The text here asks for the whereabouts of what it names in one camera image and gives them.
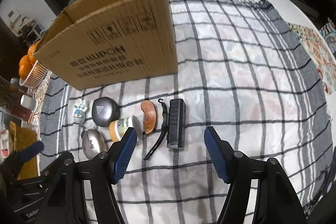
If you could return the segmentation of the white pill bottle yellow cap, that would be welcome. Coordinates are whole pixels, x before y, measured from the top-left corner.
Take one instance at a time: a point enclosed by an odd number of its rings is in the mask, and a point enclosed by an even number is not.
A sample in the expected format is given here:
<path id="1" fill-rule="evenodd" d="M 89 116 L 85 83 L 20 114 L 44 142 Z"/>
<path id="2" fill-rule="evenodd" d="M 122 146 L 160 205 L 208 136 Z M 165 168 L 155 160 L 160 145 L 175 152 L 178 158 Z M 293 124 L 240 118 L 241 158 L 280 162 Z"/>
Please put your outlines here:
<path id="1" fill-rule="evenodd" d="M 132 127 L 136 130 L 138 139 L 142 136 L 142 125 L 136 116 L 129 116 L 112 121 L 109 124 L 109 134 L 112 142 L 120 141 L 127 129 Z"/>

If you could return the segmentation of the brown wooden bean piece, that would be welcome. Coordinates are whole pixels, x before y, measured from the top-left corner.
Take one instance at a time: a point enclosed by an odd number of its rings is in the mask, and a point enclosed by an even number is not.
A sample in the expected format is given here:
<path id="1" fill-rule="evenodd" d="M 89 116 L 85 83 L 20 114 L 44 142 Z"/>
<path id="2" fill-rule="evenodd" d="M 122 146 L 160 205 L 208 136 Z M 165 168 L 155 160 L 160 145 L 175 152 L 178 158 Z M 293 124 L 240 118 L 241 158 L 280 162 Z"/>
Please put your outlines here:
<path id="1" fill-rule="evenodd" d="M 144 100 L 141 103 L 143 112 L 143 132 L 149 135 L 155 131 L 157 125 L 157 111 L 155 105 L 150 100 Z"/>

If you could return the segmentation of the black bike light with strap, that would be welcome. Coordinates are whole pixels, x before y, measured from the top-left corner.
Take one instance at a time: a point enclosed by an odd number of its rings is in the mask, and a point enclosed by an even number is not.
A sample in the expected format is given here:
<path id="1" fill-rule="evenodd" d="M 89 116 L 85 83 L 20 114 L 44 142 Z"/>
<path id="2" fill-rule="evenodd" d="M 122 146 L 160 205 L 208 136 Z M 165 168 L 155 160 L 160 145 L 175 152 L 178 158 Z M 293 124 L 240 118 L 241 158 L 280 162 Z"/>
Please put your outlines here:
<path id="1" fill-rule="evenodd" d="M 153 156 L 164 138 L 167 140 L 168 149 L 178 150 L 185 147 L 186 104 L 184 100 L 180 98 L 171 100 L 169 108 L 162 98 L 159 98 L 158 102 L 162 107 L 161 134 L 144 160 L 149 160 Z"/>

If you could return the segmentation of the wicker tissue box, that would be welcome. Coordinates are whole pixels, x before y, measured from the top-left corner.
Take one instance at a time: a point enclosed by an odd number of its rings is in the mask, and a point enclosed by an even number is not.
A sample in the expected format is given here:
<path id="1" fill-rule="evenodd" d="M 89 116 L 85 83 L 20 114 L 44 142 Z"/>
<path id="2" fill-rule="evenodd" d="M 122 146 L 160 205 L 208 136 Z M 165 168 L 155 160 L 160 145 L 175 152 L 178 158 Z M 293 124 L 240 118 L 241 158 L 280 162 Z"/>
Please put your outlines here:
<path id="1" fill-rule="evenodd" d="M 29 128 L 17 126 L 13 121 L 9 124 L 9 133 L 13 140 L 14 151 L 21 151 L 33 145 L 37 141 L 37 134 Z M 34 178 L 38 176 L 37 157 L 24 163 L 18 180 Z"/>

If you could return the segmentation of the glass vase with dried flowers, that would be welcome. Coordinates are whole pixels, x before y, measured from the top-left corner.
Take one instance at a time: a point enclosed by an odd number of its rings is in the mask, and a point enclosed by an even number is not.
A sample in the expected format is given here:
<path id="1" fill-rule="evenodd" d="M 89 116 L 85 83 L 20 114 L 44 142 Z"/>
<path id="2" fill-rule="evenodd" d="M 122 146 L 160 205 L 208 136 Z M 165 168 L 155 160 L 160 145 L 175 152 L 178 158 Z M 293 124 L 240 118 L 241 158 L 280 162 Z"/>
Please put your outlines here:
<path id="1" fill-rule="evenodd" d="M 31 110 L 21 105 L 21 97 L 26 95 L 19 87 L 1 77 L 1 107 L 11 116 L 28 122 Z"/>

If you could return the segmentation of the small white blue figurine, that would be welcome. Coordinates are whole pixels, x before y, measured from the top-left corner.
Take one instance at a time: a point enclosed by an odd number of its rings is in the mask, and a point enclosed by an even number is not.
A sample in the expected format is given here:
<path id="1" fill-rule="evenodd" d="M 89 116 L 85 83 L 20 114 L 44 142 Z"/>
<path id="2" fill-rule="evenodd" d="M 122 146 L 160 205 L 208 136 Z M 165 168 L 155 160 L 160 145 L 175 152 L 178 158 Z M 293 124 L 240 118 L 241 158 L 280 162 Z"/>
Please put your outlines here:
<path id="1" fill-rule="evenodd" d="M 77 105 L 74 106 L 73 119 L 75 123 L 84 124 L 86 119 L 86 112 L 88 111 L 89 104 L 86 100 L 81 99 Z"/>

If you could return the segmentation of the white fruit basket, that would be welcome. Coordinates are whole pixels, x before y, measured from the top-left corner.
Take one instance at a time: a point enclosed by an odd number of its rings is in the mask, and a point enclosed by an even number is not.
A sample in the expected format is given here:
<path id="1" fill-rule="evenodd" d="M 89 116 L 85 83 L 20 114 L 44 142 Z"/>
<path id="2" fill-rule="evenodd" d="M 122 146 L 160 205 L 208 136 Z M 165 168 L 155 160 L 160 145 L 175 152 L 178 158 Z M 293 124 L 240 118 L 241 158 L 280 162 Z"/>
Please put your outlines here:
<path id="1" fill-rule="evenodd" d="M 25 80 L 19 79 L 20 86 L 28 89 L 35 89 L 46 76 L 48 69 L 39 61 L 36 61 Z"/>

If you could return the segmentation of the orange fruit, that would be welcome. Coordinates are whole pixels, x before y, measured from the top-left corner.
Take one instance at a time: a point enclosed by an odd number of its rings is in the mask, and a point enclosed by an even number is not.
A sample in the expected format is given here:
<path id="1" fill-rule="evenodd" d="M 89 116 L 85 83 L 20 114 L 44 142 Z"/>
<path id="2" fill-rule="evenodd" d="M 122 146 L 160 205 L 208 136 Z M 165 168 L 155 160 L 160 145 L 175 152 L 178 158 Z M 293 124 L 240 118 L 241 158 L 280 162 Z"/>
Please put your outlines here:
<path id="1" fill-rule="evenodd" d="M 29 61 L 32 64 L 32 66 L 34 66 L 36 61 L 37 61 L 36 58 L 34 57 L 34 53 L 37 50 L 37 47 L 38 47 L 40 41 L 41 40 L 38 40 L 37 42 L 33 43 L 33 45 L 29 47 L 29 50 L 27 52 L 27 55 L 29 57 Z"/>
<path id="2" fill-rule="evenodd" d="M 33 68 L 30 62 L 29 55 L 24 55 L 19 62 L 19 76 L 21 79 L 25 80 L 29 75 L 31 69 Z"/>

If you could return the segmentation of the dark grey earbud case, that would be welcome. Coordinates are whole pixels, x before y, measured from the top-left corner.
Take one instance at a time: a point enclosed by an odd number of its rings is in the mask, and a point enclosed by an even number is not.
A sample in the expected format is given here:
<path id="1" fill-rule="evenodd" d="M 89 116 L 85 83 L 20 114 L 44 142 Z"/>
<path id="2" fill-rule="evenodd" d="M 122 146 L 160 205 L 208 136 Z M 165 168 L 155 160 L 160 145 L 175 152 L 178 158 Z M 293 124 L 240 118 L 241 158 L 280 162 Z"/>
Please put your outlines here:
<path id="1" fill-rule="evenodd" d="M 112 121 L 120 118 L 120 108 L 115 100 L 101 97 L 94 100 L 92 105 L 92 119 L 100 127 L 108 127 Z"/>

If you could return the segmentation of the grey plaid tablecloth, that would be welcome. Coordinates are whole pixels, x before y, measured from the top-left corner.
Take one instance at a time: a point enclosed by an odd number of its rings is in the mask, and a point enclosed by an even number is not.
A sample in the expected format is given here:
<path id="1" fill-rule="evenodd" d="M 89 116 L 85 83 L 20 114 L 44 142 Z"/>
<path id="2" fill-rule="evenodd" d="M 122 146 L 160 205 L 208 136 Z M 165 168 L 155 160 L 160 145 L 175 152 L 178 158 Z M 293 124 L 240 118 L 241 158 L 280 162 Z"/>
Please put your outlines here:
<path id="1" fill-rule="evenodd" d="M 144 100 L 186 104 L 185 147 L 140 136 L 125 177 L 114 187 L 126 223 L 215 223 L 228 186 L 204 144 L 213 126 L 247 156 L 276 158 L 308 212 L 333 162 L 331 120 L 317 68 L 268 0 L 169 0 L 178 73 L 76 90 L 52 75 L 41 113 L 45 169 L 64 151 L 85 159 L 74 106 L 109 97 L 121 116 L 140 116 Z"/>

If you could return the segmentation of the patterned table runner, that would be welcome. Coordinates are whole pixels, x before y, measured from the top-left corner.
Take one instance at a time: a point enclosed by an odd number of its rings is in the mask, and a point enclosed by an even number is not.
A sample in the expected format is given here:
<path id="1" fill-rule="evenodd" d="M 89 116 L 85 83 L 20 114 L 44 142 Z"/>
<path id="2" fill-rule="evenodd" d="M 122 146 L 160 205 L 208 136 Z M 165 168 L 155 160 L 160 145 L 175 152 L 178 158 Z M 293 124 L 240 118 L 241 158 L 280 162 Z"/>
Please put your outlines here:
<path id="1" fill-rule="evenodd" d="M 317 67 L 325 93 L 335 92 L 335 60 L 327 43 L 311 28 L 294 23 L 288 25 Z"/>

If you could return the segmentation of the brown cardboard box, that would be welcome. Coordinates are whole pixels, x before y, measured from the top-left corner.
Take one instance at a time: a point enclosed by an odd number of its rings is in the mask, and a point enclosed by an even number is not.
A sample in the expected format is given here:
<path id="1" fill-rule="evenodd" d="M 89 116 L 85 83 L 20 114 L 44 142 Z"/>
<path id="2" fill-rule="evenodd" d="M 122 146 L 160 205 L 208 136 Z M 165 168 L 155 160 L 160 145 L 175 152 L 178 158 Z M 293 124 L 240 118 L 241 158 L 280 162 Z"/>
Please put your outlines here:
<path id="1" fill-rule="evenodd" d="M 77 90 L 177 73 L 169 0 L 77 0 L 35 58 Z"/>

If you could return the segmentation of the patterned bag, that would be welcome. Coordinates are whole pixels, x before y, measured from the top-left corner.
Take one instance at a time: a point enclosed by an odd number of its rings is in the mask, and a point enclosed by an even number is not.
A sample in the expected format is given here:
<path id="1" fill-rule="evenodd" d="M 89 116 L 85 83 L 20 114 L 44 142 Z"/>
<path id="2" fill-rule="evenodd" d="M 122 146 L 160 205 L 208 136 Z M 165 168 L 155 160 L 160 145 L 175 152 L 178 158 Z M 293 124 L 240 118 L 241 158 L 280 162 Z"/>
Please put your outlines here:
<path id="1" fill-rule="evenodd" d="M 320 30 L 320 34 L 324 38 L 325 42 L 331 49 L 332 53 L 336 51 L 336 29 L 335 24 L 328 18 L 327 24 L 325 24 Z"/>

